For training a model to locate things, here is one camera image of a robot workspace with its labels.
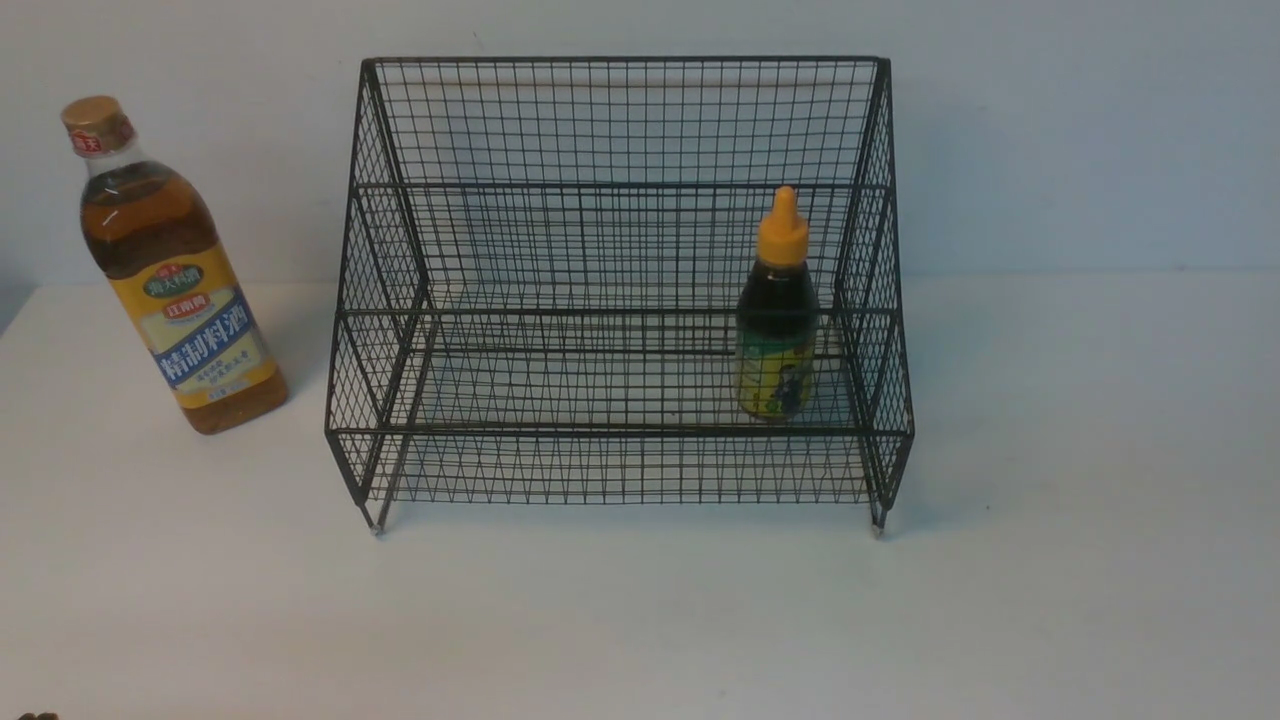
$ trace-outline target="white table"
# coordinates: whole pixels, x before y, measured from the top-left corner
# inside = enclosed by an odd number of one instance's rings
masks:
[[[1275,717],[1280,275],[913,279],[919,434],[864,507],[417,505],[321,434],[333,290],[250,299],[294,387],[205,438],[106,287],[0,338],[0,714]]]

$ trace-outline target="metal wire basket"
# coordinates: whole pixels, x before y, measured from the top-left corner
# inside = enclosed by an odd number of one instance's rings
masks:
[[[755,225],[791,184],[813,396],[733,392]],[[325,434],[393,502],[867,502],[914,437],[890,63],[372,59],[361,68]]]

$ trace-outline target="bottle label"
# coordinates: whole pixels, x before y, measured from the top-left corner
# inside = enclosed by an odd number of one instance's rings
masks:
[[[156,263],[111,287],[178,405],[202,407],[275,373],[221,245]]]
[[[786,419],[804,407],[813,386],[813,336],[778,341],[739,329],[737,401],[748,413]]]

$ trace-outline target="rack leg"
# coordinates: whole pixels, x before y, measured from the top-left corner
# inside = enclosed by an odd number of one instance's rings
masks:
[[[383,534],[383,525],[381,523],[374,523],[374,516],[369,514],[367,505],[369,501],[366,500],[365,502],[357,503],[356,507],[358,507],[360,514],[365,516],[365,524],[369,525],[369,532],[372,533],[372,536],[376,538],[378,536]]]
[[[881,539],[884,537],[884,520],[888,519],[888,511],[882,510],[879,503],[872,501],[872,537]]]

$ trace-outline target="bottle neck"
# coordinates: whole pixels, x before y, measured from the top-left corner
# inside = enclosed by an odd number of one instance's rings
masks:
[[[151,158],[142,151],[142,146],[138,145],[138,141],[131,140],[128,145],[115,152],[108,152],[106,155],[97,155],[95,158],[84,158],[84,168],[88,169],[88,177],[92,178],[134,163],[143,163],[150,159]]]

